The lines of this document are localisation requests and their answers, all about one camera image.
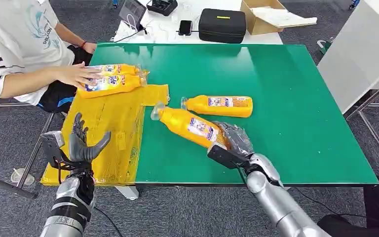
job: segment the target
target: green tabletop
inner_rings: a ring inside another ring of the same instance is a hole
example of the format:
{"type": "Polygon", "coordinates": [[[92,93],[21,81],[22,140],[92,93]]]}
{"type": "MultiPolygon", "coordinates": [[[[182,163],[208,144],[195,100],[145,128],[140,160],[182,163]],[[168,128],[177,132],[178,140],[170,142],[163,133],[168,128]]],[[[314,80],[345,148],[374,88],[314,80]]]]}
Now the green tabletop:
{"type": "MultiPolygon", "coordinates": [[[[182,96],[246,95],[249,118],[201,116],[243,127],[287,185],[377,184],[377,178],[303,45],[99,44],[92,65],[140,64],[150,84],[182,96]]],[[[146,107],[136,183],[240,184],[206,149],[152,121],[146,107]]]]}

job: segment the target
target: wristband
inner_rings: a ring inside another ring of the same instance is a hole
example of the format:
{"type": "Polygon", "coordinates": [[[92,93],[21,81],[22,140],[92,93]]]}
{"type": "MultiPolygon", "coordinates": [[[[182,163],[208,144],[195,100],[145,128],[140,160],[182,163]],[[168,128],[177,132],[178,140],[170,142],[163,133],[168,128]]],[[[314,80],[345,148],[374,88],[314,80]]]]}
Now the wristband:
{"type": "Polygon", "coordinates": [[[84,41],[84,42],[79,46],[79,48],[83,48],[83,47],[85,46],[86,43],[87,43],[87,42],[84,41]]]}

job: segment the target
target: yellow plastic bottle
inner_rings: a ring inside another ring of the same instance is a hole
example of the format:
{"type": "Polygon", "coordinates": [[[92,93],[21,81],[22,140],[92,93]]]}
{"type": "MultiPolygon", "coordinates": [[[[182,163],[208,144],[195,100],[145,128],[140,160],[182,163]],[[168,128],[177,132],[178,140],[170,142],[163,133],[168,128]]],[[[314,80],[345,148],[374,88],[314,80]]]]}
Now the yellow plastic bottle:
{"type": "Polygon", "coordinates": [[[222,115],[247,118],[252,114],[253,100],[249,96],[182,97],[181,108],[203,115],[222,115]]]}
{"type": "Polygon", "coordinates": [[[172,109],[158,103],[152,111],[152,120],[160,120],[168,129],[201,146],[209,148],[213,142],[227,146],[227,140],[217,125],[189,111],[172,109]]]}
{"type": "Polygon", "coordinates": [[[120,92],[129,92],[133,89],[147,85],[146,74],[103,76],[101,79],[93,79],[97,85],[84,85],[86,91],[77,90],[82,98],[94,98],[120,92]]]}
{"type": "Polygon", "coordinates": [[[100,74],[103,76],[114,75],[137,75],[141,72],[140,66],[128,65],[128,64],[108,64],[99,66],[88,66],[87,68],[96,68],[101,70],[100,74]]]}

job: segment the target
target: gray carpet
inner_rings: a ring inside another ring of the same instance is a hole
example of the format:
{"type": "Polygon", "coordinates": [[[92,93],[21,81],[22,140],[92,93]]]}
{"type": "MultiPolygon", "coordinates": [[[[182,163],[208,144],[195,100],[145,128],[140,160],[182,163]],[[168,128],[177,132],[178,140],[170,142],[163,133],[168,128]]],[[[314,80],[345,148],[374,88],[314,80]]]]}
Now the gray carpet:
{"type": "MultiPolygon", "coordinates": [[[[89,41],[108,41],[118,26],[118,9],[109,0],[52,0],[59,20],[89,41]]],[[[283,1],[292,12],[303,17],[318,17],[318,25],[286,29],[284,43],[305,44],[317,63],[319,39],[334,36],[347,20],[348,0],[283,1]]],[[[365,111],[379,132],[379,109],[365,111]]],[[[47,114],[38,108],[0,109],[0,178],[9,181],[12,169],[22,167],[33,149],[47,114]]],[[[61,127],[56,118],[51,129],[61,127]]],[[[359,117],[349,122],[364,154],[379,174],[379,147],[359,117]]],[[[38,180],[45,167],[41,153],[32,174],[38,180]]],[[[35,183],[39,197],[28,200],[0,190],[0,237],[39,236],[56,187],[35,183]]],[[[109,215],[123,236],[142,237],[274,237],[278,236],[262,208],[246,188],[139,188],[140,197],[129,201],[112,187],[97,187],[97,206],[109,215]]],[[[361,189],[303,188],[302,192],[327,204],[337,212],[365,214],[361,189]]],[[[310,202],[296,190],[290,193],[318,221],[329,214],[323,206],[310,202]]],[[[362,218],[349,218],[351,223],[365,226],[362,218]]],[[[85,236],[116,236],[113,227],[99,212],[94,212],[85,236]]]]}

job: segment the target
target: smartphone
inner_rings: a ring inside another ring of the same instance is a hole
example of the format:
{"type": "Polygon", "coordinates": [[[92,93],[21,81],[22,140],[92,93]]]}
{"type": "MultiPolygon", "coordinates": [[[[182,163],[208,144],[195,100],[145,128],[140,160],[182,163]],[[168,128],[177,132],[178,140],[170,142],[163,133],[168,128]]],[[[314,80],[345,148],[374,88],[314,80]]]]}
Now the smartphone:
{"type": "Polygon", "coordinates": [[[192,31],[192,21],[181,21],[178,34],[180,36],[190,36],[192,31]]]}

